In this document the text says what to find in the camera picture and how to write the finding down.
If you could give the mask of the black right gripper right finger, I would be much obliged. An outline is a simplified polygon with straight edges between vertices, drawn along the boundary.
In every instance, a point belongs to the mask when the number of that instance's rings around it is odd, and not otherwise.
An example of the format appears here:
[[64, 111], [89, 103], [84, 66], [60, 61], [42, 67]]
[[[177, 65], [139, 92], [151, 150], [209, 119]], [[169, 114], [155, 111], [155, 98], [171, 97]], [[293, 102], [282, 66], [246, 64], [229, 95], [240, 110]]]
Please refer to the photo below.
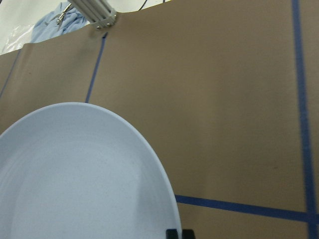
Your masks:
[[182, 230], [182, 239], [195, 239], [195, 233], [192, 229]]

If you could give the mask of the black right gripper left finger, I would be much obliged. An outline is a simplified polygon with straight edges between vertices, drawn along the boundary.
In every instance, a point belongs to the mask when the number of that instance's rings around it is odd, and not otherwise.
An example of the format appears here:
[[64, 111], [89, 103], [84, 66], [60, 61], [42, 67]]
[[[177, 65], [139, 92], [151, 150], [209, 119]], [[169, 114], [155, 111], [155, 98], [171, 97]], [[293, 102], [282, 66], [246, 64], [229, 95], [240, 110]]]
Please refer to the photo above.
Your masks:
[[177, 229], [167, 229], [165, 232], [166, 239], [178, 239]]

